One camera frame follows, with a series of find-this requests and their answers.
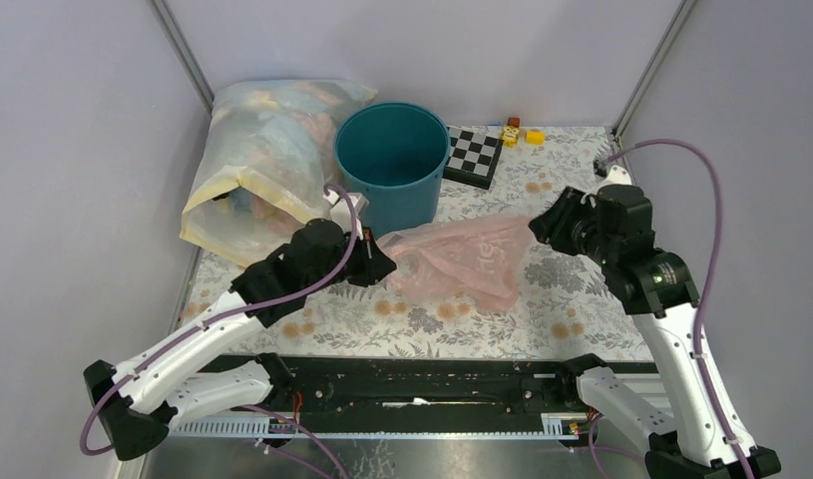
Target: cable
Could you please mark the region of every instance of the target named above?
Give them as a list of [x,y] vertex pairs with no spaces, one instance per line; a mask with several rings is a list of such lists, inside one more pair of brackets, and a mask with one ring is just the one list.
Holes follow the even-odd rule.
[[605,468],[603,467],[603,464],[600,463],[600,459],[598,459],[597,457],[597,450],[595,449],[594,446],[594,432],[597,430],[597,424],[600,422],[601,419],[603,419],[602,415],[595,417],[594,420],[592,421],[591,428],[589,428],[589,450],[592,453],[592,459],[594,459],[594,464],[600,470],[600,473],[603,474],[603,477],[605,477],[606,479],[610,479]]
[[291,419],[297,421],[297,395],[291,395]]
[[300,414],[300,408],[303,407],[303,394],[301,394],[300,391],[297,391],[296,394],[297,404],[294,406],[294,416],[292,419],[294,419],[295,422],[300,422],[297,420],[297,414]]
[[589,412],[588,412],[588,414],[586,414],[586,424],[593,421],[595,416],[597,416],[598,414],[599,413],[598,413],[598,411],[596,409],[589,406]]
[[331,450],[329,450],[328,447],[326,447],[326,445],[323,443],[323,441],[321,441],[320,439],[318,439],[317,436],[312,434],[312,431],[306,429],[304,426],[300,425],[297,422],[292,421],[291,419],[289,419],[289,418],[287,418],[287,417],[285,417],[285,416],[283,416],[281,414],[277,414],[276,412],[272,412],[272,411],[269,411],[267,409],[262,409],[259,406],[246,405],[246,406],[241,406],[241,407],[243,407],[244,409],[248,409],[250,411],[253,411],[253,412],[258,412],[260,414],[264,414],[266,416],[273,417],[274,419],[278,419],[278,420],[280,420],[282,422],[285,422],[286,424],[290,424],[290,425],[294,426],[295,428],[297,428],[297,430],[299,430],[303,434],[306,434],[307,436],[309,436],[309,439],[311,439],[312,442],[314,442],[318,447],[321,448],[321,451],[323,451],[324,454],[326,454],[327,457],[330,458],[332,463],[335,464],[335,467],[338,469],[338,472],[341,474],[342,478],[350,479],[350,476],[347,474],[347,470],[344,469],[344,466],[341,465],[341,462],[338,460],[337,457],[335,457],[335,454],[333,454],[333,452]]
[[708,260],[708,274],[705,278],[705,286],[702,289],[702,299],[700,300],[697,314],[694,317],[692,338],[694,359],[697,361],[697,368],[699,369],[700,376],[702,377],[702,383],[705,386],[708,400],[711,402],[711,408],[714,410],[714,415],[717,416],[717,420],[720,422],[720,426],[723,428],[723,432],[726,434],[726,439],[730,442],[732,450],[735,452],[735,456],[738,458],[738,462],[740,462],[741,467],[744,469],[746,479],[755,479],[755,475],[752,472],[752,467],[750,467],[749,461],[747,461],[747,457],[744,454],[741,445],[737,442],[735,431],[732,429],[731,424],[729,424],[726,413],[723,411],[723,406],[720,404],[720,397],[717,395],[717,391],[714,389],[714,383],[711,380],[711,374],[708,371],[708,365],[705,363],[705,358],[702,357],[702,330],[703,325],[705,324],[705,310],[708,304],[708,296],[711,293],[711,287],[714,284],[714,276],[717,271],[717,257],[720,254],[720,239],[723,233],[723,195],[720,192],[720,179],[717,175],[717,170],[711,163],[711,160],[699,148],[688,142],[670,138],[648,140],[646,142],[640,142],[629,148],[620,150],[619,152],[606,158],[604,165],[608,166],[629,152],[633,152],[640,148],[649,147],[651,145],[672,145],[675,147],[684,148],[694,153],[703,162],[705,168],[708,170],[708,175],[711,178],[711,188],[714,191],[714,240],[711,247],[711,258]]
[[291,459],[292,461],[296,462],[297,464],[300,464],[301,466],[305,467],[306,469],[309,469],[312,472],[317,473],[319,476],[323,477],[324,479],[335,479],[334,477],[330,476],[329,474],[327,474],[326,472],[324,472],[323,470],[321,470],[319,467],[315,466],[311,462],[309,462],[309,461],[307,461],[307,460],[305,460],[305,459],[303,459],[301,457],[295,456],[294,454],[291,454],[290,452],[283,451],[282,449],[280,449],[278,447],[265,446],[265,454],[267,454],[269,452],[275,452],[275,453],[279,454],[282,457]]
[[[546,450],[544,452],[576,454],[578,451],[579,452],[591,452],[591,449],[589,447],[586,447],[586,446],[583,446],[583,447],[571,446],[569,448],[562,447],[562,448],[556,448],[556,449],[548,449],[548,450]],[[628,457],[629,459],[643,465],[643,458],[640,455],[635,454],[634,452],[628,451],[626,449],[620,449],[619,447],[611,447],[611,446],[597,446],[597,451],[598,452],[611,452],[611,453],[614,453],[614,454],[620,454],[621,456]]]
[[[350,240],[347,243],[347,249],[344,251],[344,256],[341,257],[341,260],[332,269],[332,271],[330,271],[325,277],[321,278],[316,283],[314,283],[314,284],[312,284],[312,285],[310,285],[308,287],[305,287],[304,289],[301,289],[298,292],[293,292],[292,294],[288,294],[286,296],[278,297],[278,298],[275,298],[275,299],[269,299],[267,301],[257,302],[257,303],[254,303],[254,304],[247,304],[245,306],[237,307],[237,308],[234,308],[234,309],[230,309],[230,310],[218,313],[215,316],[213,316],[213,317],[211,317],[211,318],[209,318],[209,319],[207,319],[206,321],[203,322],[203,327],[204,328],[209,327],[209,326],[215,324],[217,321],[220,321],[220,320],[222,320],[222,319],[224,319],[226,317],[230,317],[230,316],[234,316],[236,314],[239,314],[240,312],[248,312],[248,311],[253,311],[253,310],[257,310],[257,309],[265,309],[267,307],[272,307],[272,306],[276,306],[278,304],[283,304],[284,302],[294,301],[295,299],[298,299],[300,297],[311,294],[311,293],[313,293],[315,291],[318,291],[322,287],[326,286],[326,284],[328,282],[330,282],[342,269],[344,269],[344,266],[347,264],[347,261],[350,259],[350,253],[353,251],[353,247],[356,245],[356,239],[359,236],[359,231],[356,228],[356,220],[357,220],[356,208],[353,207],[353,202],[350,201],[350,198],[347,196],[347,192],[344,191],[343,188],[339,187],[338,185],[328,184],[328,185],[326,185],[324,187],[324,192],[325,193],[330,193],[330,191],[335,191],[336,193],[338,193],[338,195],[341,197],[341,199],[347,203],[347,209],[350,211],[350,225],[351,225],[351,227],[350,227]],[[113,385],[113,387],[111,387],[103,396],[101,396],[101,399],[98,401],[97,404],[95,404],[95,407],[92,408],[92,412],[89,413],[89,417],[86,419],[86,423],[83,425],[83,430],[80,432],[80,451],[83,452],[83,454],[85,454],[87,456],[97,456],[97,455],[109,452],[110,450],[113,449],[112,444],[110,444],[108,446],[104,446],[104,447],[102,447],[100,449],[91,449],[89,447],[89,444],[88,444],[89,431],[92,428],[92,424],[95,423],[95,419],[97,419],[98,414],[101,412],[101,409],[103,409],[104,406],[107,405],[107,402],[110,400],[110,397],[112,397],[113,394],[118,392],[118,390],[121,389],[125,384],[127,384],[131,380],[134,380],[134,379],[138,378],[139,374],[142,371],[144,371],[151,364],[156,362],[165,353],[167,353],[168,351],[174,349],[178,344],[185,341],[190,336],[192,336],[193,334],[195,334],[195,333],[197,333],[197,332],[199,332],[201,330],[202,329],[200,327],[198,327],[198,326],[190,327],[189,329],[187,329],[186,331],[181,333],[179,336],[174,338],[174,340],[169,341],[168,344],[166,344],[166,345],[162,346],[161,348],[157,349],[156,352],[151,354],[147,359],[142,361],[141,364],[136,366],[134,368],[134,371],[136,372],[136,376],[133,376],[132,374],[128,374],[128,375],[122,377],[121,380],[119,380],[119,382],[115,383]]]

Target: black and white checkerboard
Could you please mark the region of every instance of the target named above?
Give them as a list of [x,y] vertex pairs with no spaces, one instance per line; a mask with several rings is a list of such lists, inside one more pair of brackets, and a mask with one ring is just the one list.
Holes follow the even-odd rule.
[[448,127],[450,157],[444,178],[487,190],[500,160],[503,143],[479,133]]

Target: white wall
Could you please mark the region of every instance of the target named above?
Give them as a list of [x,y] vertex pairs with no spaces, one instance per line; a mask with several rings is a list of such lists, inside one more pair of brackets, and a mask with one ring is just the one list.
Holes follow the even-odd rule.
[[168,332],[206,122],[147,2],[0,2],[0,478],[110,473],[82,371]]
[[[740,415],[779,477],[813,477],[813,0],[700,2],[626,144],[696,143],[720,169],[722,259],[707,329]],[[662,246],[704,278],[711,188],[689,154],[651,147],[632,169]]]
[[172,0],[215,89],[337,77],[454,125],[612,125],[679,0]]

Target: plastic bag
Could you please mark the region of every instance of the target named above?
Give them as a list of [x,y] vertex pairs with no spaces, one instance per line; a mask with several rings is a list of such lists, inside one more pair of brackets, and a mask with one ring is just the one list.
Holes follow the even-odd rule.
[[397,262],[388,283],[413,302],[465,292],[482,310],[507,310],[518,300],[518,264],[534,238],[529,221],[494,216],[389,233],[378,240]]
[[325,217],[324,184],[339,180],[336,130],[375,96],[342,81],[244,82],[218,92],[180,238],[247,266]]

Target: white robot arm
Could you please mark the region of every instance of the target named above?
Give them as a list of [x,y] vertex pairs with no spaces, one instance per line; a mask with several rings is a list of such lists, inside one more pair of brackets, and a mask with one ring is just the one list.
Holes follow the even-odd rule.
[[[675,417],[663,414],[629,388],[599,358],[587,354],[564,364],[564,392],[593,407],[644,452],[647,472],[658,478],[747,477],[733,444],[744,451],[753,477],[779,472],[776,453],[757,446],[726,392],[700,330],[695,354],[694,317],[699,295],[685,263],[654,246],[652,207],[620,167],[594,195],[568,187],[530,229],[557,252],[584,254],[601,268],[610,292],[632,316],[649,347]],[[712,406],[708,369],[734,432],[725,433]]]
[[[360,196],[350,197],[361,206]],[[335,203],[337,197],[328,199]],[[159,445],[180,424],[287,391],[290,373],[276,355],[260,355],[229,371],[198,371],[234,343],[302,309],[315,290],[343,280],[369,286],[396,268],[370,230],[342,204],[333,208],[332,221],[309,222],[291,242],[250,265],[215,303],[160,343],[116,365],[99,360],[86,368],[84,380],[95,408],[81,437],[84,453],[108,450],[91,450],[85,444],[94,415],[111,448],[126,461]],[[351,231],[356,241],[348,239]]]

